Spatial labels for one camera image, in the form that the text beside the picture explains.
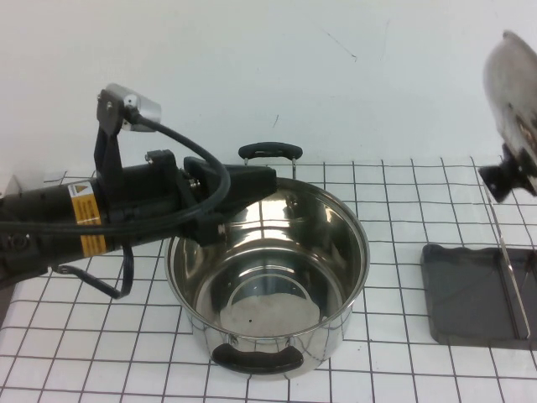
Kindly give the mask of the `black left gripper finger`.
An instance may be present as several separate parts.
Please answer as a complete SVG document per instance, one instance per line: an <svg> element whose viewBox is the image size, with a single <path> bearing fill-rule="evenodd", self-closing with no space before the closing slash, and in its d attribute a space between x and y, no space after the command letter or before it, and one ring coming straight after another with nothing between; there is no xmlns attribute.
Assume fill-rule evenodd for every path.
<svg viewBox="0 0 537 403"><path fill-rule="evenodd" d="M228 210L231 212L240 212L246 207L262 201L265 197L273 195L278 190L229 190L228 192Z"/></svg>
<svg viewBox="0 0 537 403"><path fill-rule="evenodd" d="M267 166L229 165L231 190L275 190L276 171Z"/></svg>

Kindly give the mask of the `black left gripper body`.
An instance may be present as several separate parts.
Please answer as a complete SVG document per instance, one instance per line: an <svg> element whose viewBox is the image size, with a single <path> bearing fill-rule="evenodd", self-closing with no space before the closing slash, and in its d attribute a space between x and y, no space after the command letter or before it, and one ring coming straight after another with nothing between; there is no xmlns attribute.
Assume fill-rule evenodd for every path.
<svg viewBox="0 0 537 403"><path fill-rule="evenodd" d="M190 194L197 203L206 201L218 189L221 176L202 159L185 157L183 163L185 174L197 183L196 186L189 184ZM224 221L224 216L212 207L208 212L202 212L185 223L182 235L196 241L202 247L212 245L223 238L219 233L219 227Z"/></svg>

